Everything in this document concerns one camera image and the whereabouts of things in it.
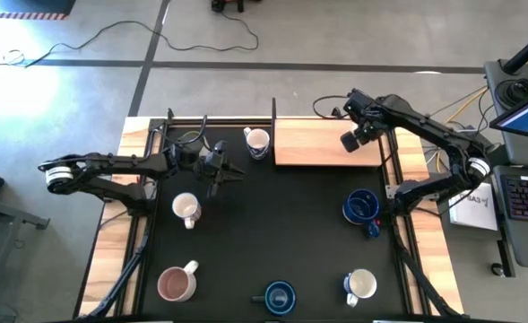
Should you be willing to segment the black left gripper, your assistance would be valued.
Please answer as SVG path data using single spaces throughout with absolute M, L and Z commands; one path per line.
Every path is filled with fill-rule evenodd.
M 228 161 L 228 143 L 219 141 L 213 149 L 205 156 L 201 156 L 194 167 L 194 174 L 197 179 L 208 179 L 209 184 L 206 195 L 214 197 L 219 187 L 226 182 L 241 181 L 242 175 L 224 174 L 224 171 L 230 173 L 244 173 L 242 169 Z

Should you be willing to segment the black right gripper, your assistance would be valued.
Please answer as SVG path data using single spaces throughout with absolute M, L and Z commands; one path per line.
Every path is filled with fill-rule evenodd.
M 382 135 L 382 127 L 375 124 L 381 118 L 381 113 L 377 110 L 377 102 L 364 92 L 352 89 L 348 93 L 348 100 L 344 103 L 343 110 L 357 126 L 340 137 L 342 145 L 348 153 L 377 140 Z

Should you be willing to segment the white mug blue-green pattern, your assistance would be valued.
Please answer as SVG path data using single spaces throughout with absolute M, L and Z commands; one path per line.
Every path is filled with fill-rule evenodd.
M 269 151 L 271 137 L 261 128 L 245 127 L 243 133 L 250 156 L 255 160 L 262 160 Z

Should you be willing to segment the red white patterned mug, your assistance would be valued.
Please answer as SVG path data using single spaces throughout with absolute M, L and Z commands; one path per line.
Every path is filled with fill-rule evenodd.
M 185 227 L 192 230 L 202 216 L 202 207 L 192 193 L 181 193 L 172 201 L 173 213 L 183 220 Z

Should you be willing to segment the large navy blue mug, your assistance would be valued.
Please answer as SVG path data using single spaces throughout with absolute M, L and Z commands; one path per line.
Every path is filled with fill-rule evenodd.
M 368 238 L 380 235 L 379 225 L 375 219 L 380 213 L 377 196 L 368 189 L 357 189 L 350 193 L 342 205 L 344 218 L 352 224 L 362 226 Z

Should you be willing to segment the pink mug white handle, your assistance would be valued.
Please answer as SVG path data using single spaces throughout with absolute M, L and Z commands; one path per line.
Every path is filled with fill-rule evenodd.
M 157 282 L 157 290 L 165 301 L 184 302 L 192 298 L 197 281 L 195 271 L 199 263 L 189 261 L 184 267 L 173 266 L 164 270 Z

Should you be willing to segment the dark blue glazed mug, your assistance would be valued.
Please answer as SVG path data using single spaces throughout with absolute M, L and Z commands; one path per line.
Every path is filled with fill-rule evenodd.
M 263 295 L 252 296 L 251 302 L 263 304 L 269 313 L 281 317 L 294 310 L 297 294 L 289 282 L 276 280 L 265 287 Z

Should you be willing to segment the white mug blue pattern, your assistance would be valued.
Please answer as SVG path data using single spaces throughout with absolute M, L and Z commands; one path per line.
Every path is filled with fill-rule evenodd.
M 347 293 L 347 305 L 354 308 L 359 300 L 372 297 L 377 291 L 377 280 L 367 269 L 355 269 L 343 280 L 343 288 Z

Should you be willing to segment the wooden tray board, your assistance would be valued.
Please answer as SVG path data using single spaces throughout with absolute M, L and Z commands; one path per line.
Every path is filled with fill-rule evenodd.
M 277 166 L 378 167 L 383 158 L 378 142 L 370 142 L 348 153 L 341 135 L 353 130 L 348 120 L 319 117 L 279 116 L 272 98 L 271 155 Z

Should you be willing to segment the white printed booklet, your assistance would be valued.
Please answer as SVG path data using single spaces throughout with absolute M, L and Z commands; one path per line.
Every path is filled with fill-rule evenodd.
M 492 186 L 481 183 L 472 192 L 466 190 L 448 200 L 451 224 L 497 231 L 497 217 Z

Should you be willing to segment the black equipment base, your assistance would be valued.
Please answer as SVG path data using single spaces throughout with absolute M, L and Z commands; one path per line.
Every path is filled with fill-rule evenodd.
M 239 13 L 245 11 L 245 0 L 211 0 L 211 9 L 213 12 L 222 13 L 227 4 L 234 3 Z

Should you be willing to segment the black cart leg bar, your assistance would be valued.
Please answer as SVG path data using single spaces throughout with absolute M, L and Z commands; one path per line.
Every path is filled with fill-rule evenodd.
M 508 243 L 505 240 L 498 240 L 497 245 L 500 256 L 499 263 L 505 270 L 505 277 L 515 277 L 515 266 Z

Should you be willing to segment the dark floor mat striped edge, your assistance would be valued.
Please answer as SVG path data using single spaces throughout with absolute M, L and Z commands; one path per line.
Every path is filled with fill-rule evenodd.
M 0 0 L 0 19 L 65 20 L 76 0 Z

